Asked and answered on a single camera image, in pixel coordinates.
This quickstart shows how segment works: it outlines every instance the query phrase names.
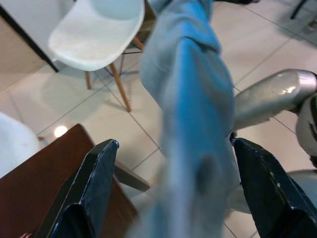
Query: blue towel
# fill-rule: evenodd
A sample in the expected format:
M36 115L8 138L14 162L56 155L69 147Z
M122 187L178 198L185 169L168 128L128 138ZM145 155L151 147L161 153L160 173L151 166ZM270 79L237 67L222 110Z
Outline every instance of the blue towel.
M233 86L210 27L212 0L152 0L155 28L141 81L163 111L167 157L158 195L130 234L138 238L221 237L238 173L229 143Z

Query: brown tabletop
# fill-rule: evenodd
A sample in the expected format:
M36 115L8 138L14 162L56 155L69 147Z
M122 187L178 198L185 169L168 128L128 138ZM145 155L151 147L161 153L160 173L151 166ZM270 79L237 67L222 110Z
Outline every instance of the brown tabletop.
M60 187L94 144L82 125L32 156L0 179L0 238L34 233ZM116 182L112 185L101 237L124 237L136 210Z

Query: chair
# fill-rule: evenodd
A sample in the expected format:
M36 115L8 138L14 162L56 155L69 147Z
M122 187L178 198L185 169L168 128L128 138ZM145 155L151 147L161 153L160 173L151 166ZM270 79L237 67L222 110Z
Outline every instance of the chair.
M89 71L110 65L124 100L131 107L113 62L133 40L144 17L144 0L77 0L74 7L54 29L49 48L66 65L85 71L87 88L91 89Z
M40 150L36 135L0 112L0 178Z

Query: white chair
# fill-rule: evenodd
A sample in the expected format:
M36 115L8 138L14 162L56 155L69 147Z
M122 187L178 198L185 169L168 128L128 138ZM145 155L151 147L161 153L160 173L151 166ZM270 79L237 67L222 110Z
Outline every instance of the white chair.
M54 29L49 48L61 62L85 71L87 88L91 88L89 71L110 64L127 111L131 111L120 76L113 62L133 40L144 18L144 0L77 0Z
M0 112L0 178L40 150L36 135Z

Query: white wall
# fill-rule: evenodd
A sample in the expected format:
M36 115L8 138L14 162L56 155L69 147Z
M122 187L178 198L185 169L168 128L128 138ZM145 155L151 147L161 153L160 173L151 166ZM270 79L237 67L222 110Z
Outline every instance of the white wall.
M51 60L55 60L48 50L49 36L70 10L73 0L0 0L0 4Z

